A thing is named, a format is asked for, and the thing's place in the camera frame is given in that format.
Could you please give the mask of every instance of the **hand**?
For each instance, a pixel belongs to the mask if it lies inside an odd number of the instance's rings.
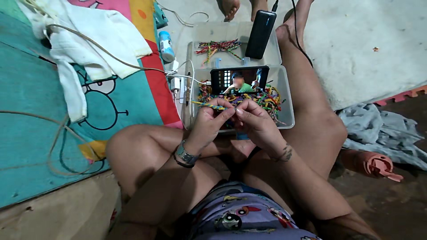
[[[272,157],[283,154],[286,141],[269,114],[253,100],[246,99],[236,108],[237,130],[243,130],[255,145]]]
[[[217,117],[214,116],[214,110],[211,108],[199,109],[193,130],[184,143],[184,149],[191,155],[199,155],[215,139],[221,126],[236,112],[233,105],[225,99],[215,98],[208,103],[228,109],[222,111]]]

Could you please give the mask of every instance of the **black cable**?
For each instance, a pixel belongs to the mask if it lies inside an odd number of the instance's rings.
[[[271,9],[272,12],[275,12],[277,10],[277,5],[279,4],[279,0],[276,0],[276,2],[273,5],[273,8]]]
[[[311,62],[310,58],[308,57],[308,55],[304,52],[304,50],[302,49],[301,45],[299,45],[299,41],[298,41],[298,34],[296,31],[296,8],[295,8],[295,1],[292,0],[292,6],[293,6],[293,10],[294,10],[294,18],[295,18],[295,39],[296,39],[296,44],[298,45],[299,50],[304,54],[304,56],[307,58],[307,60],[310,62],[311,67],[313,67],[313,63]]]

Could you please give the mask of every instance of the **pen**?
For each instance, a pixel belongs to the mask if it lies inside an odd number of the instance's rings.
[[[189,102],[189,100],[190,100],[190,87],[191,87],[191,84],[190,84],[190,78],[187,78],[187,100],[185,101],[185,105],[186,106],[188,106],[188,102]]]

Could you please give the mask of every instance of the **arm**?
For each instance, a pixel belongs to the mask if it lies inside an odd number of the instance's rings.
[[[199,155],[215,139],[225,121],[235,113],[233,106],[224,99],[214,99],[209,103],[226,106],[228,109],[217,117],[214,117],[214,111],[211,108],[199,109],[193,130],[184,143],[184,149],[191,155]],[[191,168],[179,165],[174,156],[177,161],[184,163],[174,152],[132,196],[107,239],[152,240],[155,238],[157,226],[164,223],[163,220],[172,199],[191,172]]]
[[[233,84],[231,84],[230,86],[228,86],[228,88],[223,92],[223,94],[229,94],[229,93],[230,93],[230,90],[231,90],[232,88],[234,88],[234,85],[233,85]]]
[[[282,171],[281,181],[299,206],[313,219],[320,237],[333,240],[377,239],[372,229],[351,209],[344,197],[313,171],[281,136],[271,117],[250,100],[236,109],[235,124],[264,149]]]

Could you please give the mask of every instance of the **gray cloth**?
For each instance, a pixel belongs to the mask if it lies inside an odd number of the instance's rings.
[[[427,153],[414,145],[424,139],[415,129],[416,121],[365,103],[343,109],[339,117],[348,131],[343,148],[381,153],[427,171]]]

